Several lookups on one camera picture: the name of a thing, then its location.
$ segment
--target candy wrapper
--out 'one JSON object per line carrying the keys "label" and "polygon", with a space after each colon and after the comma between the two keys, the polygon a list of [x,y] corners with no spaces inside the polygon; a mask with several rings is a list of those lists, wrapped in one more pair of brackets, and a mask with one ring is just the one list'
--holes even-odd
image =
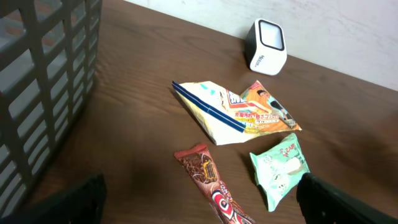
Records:
{"label": "candy wrapper", "polygon": [[173,82],[216,145],[247,140],[280,131],[301,130],[293,117],[256,81],[241,96],[212,82]]}
{"label": "candy wrapper", "polygon": [[176,152],[174,157],[180,161],[224,224],[256,223],[232,199],[231,193],[220,178],[206,144]]}
{"label": "candy wrapper", "polygon": [[261,185],[267,194],[270,212],[299,183],[303,174],[310,172],[294,133],[267,152],[258,156],[250,153],[250,157],[256,170],[257,185]]}

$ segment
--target brown wooden surface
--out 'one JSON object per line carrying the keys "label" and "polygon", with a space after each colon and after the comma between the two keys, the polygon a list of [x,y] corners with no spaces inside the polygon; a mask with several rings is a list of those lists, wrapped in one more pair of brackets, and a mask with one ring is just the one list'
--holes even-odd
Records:
{"label": "brown wooden surface", "polygon": [[109,191],[103,223],[219,223],[173,157],[205,142],[253,219],[304,223],[296,188],[269,213],[252,182],[249,152],[260,154],[288,133],[215,146],[170,88],[172,80],[210,80],[241,93],[259,80],[303,128],[296,133],[315,175],[398,218],[398,92],[295,57],[277,76],[254,73],[241,46],[240,39],[105,0],[96,89],[28,203],[101,170]]}

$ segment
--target white wall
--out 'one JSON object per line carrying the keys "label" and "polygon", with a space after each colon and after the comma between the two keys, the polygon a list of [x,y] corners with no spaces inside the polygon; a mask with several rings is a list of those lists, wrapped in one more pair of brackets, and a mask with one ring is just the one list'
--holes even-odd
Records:
{"label": "white wall", "polygon": [[398,90],[398,0],[127,0],[245,38],[279,24],[287,53]]}

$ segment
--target plastic basket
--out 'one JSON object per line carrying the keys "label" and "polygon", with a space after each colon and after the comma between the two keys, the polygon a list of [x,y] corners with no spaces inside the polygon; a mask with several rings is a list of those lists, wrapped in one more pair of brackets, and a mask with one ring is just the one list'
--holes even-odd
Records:
{"label": "plastic basket", "polygon": [[0,216],[29,193],[93,86],[102,0],[0,1]]}

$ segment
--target snack bag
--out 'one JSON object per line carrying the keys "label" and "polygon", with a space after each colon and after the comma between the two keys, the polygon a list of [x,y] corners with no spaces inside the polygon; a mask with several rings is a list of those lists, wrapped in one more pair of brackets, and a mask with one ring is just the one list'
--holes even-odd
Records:
{"label": "snack bag", "polygon": [[261,185],[267,194],[270,212],[299,183],[303,174],[310,172],[294,133],[261,155],[250,153],[250,157],[256,170],[257,185]]}
{"label": "snack bag", "polygon": [[241,96],[212,82],[173,82],[216,145],[246,142],[280,131],[301,130],[293,117],[256,81]]}
{"label": "snack bag", "polygon": [[185,168],[224,224],[256,223],[232,199],[231,192],[221,180],[206,144],[198,144],[193,149],[176,152],[174,157]]}

